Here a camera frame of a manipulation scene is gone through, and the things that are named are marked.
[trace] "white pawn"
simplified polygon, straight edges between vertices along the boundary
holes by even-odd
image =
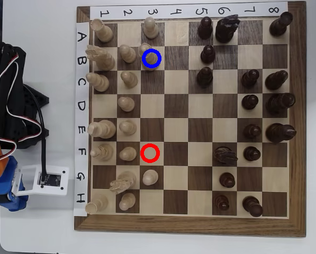
[[[143,33],[148,39],[154,39],[158,36],[159,29],[152,17],[147,17],[143,23]]]
[[[93,137],[102,139],[110,139],[115,135],[116,127],[114,123],[109,120],[101,120],[100,122],[90,123],[87,128],[87,133]]]
[[[105,25],[100,19],[92,20],[91,29],[101,42],[109,42],[113,38],[112,29]]]
[[[130,97],[120,97],[118,100],[118,105],[122,110],[130,112],[134,109],[134,106],[136,104],[134,100]]]
[[[119,49],[122,59],[127,63],[132,63],[136,60],[137,54],[134,49],[127,45],[121,45]]]
[[[94,87],[94,89],[99,92],[106,91],[110,86],[109,79],[104,75],[90,72],[86,74],[86,79]]]
[[[133,193],[126,193],[122,196],[119,203],[119,208],[123,211],[127,211],[129,208],[133,207],[136,203],[136,197]]]
[[[137,125],[131,120],[123,121],[119,124],[119,129],[125,134],[125,135],[132,135],[137,131]]]
[[[122,81],[124,81],[126,87],[128,87],[128,88],[132,88],[132,87],[136,86],[138,83],[137,76],[130,71],[123,71],[120,74],[120,77],[121,77]]]
[[[143,174],[142,182],[145,185],[152,185],[157,182],[158,178],[159,178],[158,173],[153,169],[149,169]]]
[[[132,161],[137,157],[137,151],[133,147],[125,147],[119,153],[119,157],[125,161]]]

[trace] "white surface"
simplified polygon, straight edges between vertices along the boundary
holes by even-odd
[[[191,3],[180,0],[179,3]],[[129,1],[112,1],[112,4]],[[152,4],[171,3],[169,0]],[[24,81],[50,97],[44,107],[48,163],[74,166],[74,98],[76,6],[103,5],[102,0],[5,0],[3,40],[27,52]],[[316,253],[316,0],[308,10],[307,92],[307,237],[303,239],[220,237],[73,230],[71,170],[65,198],[31,196],[24,211],[1,209],[0,241],[8,251],[64,254],[90,253]],[[40,161],[40,145],[15,156],[24,165]]]

